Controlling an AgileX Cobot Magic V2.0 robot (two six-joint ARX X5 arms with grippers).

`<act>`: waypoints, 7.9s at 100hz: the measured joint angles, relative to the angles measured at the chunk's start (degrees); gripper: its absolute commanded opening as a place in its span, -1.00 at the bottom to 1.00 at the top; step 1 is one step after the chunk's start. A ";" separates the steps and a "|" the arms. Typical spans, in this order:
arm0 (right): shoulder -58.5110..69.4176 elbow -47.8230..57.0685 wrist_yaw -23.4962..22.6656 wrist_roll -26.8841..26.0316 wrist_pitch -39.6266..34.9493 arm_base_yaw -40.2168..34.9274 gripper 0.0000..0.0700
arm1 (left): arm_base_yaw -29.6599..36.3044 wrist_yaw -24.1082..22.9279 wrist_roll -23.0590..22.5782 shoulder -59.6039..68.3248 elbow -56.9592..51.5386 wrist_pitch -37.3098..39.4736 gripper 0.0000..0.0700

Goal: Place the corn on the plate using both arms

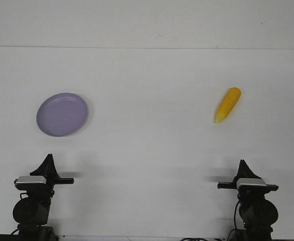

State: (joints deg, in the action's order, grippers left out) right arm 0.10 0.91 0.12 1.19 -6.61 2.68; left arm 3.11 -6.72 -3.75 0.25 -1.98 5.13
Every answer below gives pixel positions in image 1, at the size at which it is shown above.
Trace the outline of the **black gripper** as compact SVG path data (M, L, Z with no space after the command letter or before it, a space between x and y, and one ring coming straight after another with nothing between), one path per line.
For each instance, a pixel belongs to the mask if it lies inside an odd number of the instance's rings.
M74 183L73 178L61 178L56 170L53 154L48 154L42 164L30 176L49 176L51 173L52 179L46 178L46 185L37 185L27 191L32 195L48 195L53 191L55 185L69 185Z
M245 160L240 160L238 171L236 176L233 179L233 182L219 182L217 184L218 189L235 189L236 182L240 178L253 178L253 179L260 179L261 177L254 174L254 172L249 168ZM265 187L241 187L238 190L240 197L242 198L262 198L265 194L271 191L277 191L279 186L267 184Z

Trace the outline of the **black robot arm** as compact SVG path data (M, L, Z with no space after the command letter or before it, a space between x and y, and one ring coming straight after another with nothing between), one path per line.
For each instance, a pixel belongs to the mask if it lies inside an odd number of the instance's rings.
M27 176L20 176L14 186L22 191L20 200L13 208L13 219L18 223L16 240L59 240L54 228L48 226L48 217L55 185L72 185L73 178L59 176L52 154Z
M266 184L252 172L245 160L240 160L234 179L231 182L219 182L217 187L238 192L234 216L239 213L244 228L237 227L234 217L234 228L228 234L227 240L272 240L272 225L278 220L278 210L265 195L277 191L279 186Z

